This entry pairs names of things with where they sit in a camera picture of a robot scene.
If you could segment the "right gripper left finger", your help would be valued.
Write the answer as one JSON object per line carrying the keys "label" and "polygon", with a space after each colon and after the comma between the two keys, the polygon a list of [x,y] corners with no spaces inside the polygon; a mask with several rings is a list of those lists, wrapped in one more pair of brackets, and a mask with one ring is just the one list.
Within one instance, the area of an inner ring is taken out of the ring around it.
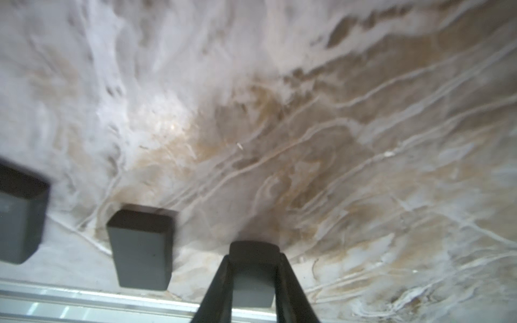
{"label": "right gripper left finger", "polygon": [[230,257],[223,257],[191,323],[231,323],[234,273]]}

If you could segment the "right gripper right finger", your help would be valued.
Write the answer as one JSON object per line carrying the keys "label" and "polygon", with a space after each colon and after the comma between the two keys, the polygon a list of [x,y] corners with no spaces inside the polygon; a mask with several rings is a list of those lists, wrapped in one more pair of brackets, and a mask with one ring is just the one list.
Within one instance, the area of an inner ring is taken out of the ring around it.
{"label": "right gripper right finger", "polygon": [[275,278],[275,306],[277,322],[320,323],[283,253],[280,254]]}

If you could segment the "black eraser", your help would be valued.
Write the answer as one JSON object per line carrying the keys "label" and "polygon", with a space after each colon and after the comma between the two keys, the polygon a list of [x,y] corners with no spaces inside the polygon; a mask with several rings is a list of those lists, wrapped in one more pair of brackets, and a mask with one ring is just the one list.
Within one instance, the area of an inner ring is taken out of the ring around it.
{"label": "black eraser", "polygon": [[125,204],[109,219],[114,266],[120,287],[167,290],[173,271],[178,212]]}
{"label": "black eraser", "polygon": [[233,272],[233,307],[272,307],[280,255],[280,248],[268,242],[245,240],[231,243],[229,260]]}
{"label": "black eraser", "polygon": [[1,160],[1,261],[26,262],[39,248],[51,192],[47,178]]}

